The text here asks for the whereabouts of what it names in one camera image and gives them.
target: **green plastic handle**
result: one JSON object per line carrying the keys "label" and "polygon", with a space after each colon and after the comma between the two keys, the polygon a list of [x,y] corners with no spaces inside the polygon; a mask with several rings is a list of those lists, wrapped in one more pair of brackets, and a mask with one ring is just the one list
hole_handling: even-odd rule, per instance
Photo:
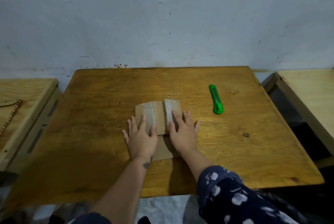
{"label": "green plastic handle", "polygon": [[224,111],[223,104],[221,104],[218,91],[215,85],[209,85],[211,96],[213,99],[213,112],[216,114],[221,114]]}

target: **wrist tattoo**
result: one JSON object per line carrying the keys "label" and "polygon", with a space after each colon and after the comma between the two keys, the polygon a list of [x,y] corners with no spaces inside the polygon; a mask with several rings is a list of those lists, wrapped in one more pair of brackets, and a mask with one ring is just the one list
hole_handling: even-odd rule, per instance
{"label": "wrist tattoo", "polygon": [[149,163],[144,163],[143,166],[145,169],[148,169],[148,167],[150,166],[151,162],[152,162],[152,159],[153,159],[153,155],[151,156],[151,160]]}

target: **wooden table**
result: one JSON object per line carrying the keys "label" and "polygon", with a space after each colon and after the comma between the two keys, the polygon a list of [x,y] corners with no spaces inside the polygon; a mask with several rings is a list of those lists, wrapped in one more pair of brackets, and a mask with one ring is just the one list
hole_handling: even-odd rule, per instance
{"label": "wooden table", "polygon": [[0,171],[19,173],[28,162],[41,126],[61,98],[57,84],[55,78],[0,79],[0,101],[22,100],[0,135]]}
{"label": "wooden table", "polygon": [[[268,92],[276,86],[334,155],[334,70],[278,71]],[[334,157],[316,164],[318,168],[334,165]]]}
{"label": "wooden table", "polygon": [[[217,86],[221,115],[212,111],[209,84]],[[250,188],[324,182],[247,66],[78,70],[8,206],[99,199],[129,162],[121,130],[134,106],[164,98],[202,119],[199,150]],[[173,158],[151,164],[141,197],[194,193],[189,168]]]}

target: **navy blue floral shirt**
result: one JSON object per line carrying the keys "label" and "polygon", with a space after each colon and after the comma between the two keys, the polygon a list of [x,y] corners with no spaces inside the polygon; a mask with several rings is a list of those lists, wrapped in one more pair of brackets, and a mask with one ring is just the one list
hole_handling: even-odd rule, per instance
{"label": "navy blue floral shirt", "polygon": [[[246,187],[234,172],[221,166],[205,169],[198,178],[199,215],[208,224],[289,223],[308,224],[308,219],[283,199]],[[72,224],[110,224],[98,213],[76,218]],[[147,217],[138,224],[150,223]]]}

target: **bare forearm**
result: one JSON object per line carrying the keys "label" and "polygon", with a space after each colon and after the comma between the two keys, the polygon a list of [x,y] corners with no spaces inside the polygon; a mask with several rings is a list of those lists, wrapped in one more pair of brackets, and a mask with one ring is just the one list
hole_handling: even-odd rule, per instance
{"label": "bare forearm", "polygon": [[188,164],[195,180],[197,183],[199,175],[201,175],[202,171],[207,167],[213,166],[212,162],[210,162],[204,154],[202,154],[199,150],[190,150],[184,154],[182,154],[182,158]]}
{"label": "bare forearm", "polygon": [[148,165],[148,161],[142,158],[132,160],[91,212],[101,214],[112,224],[132,224]]}

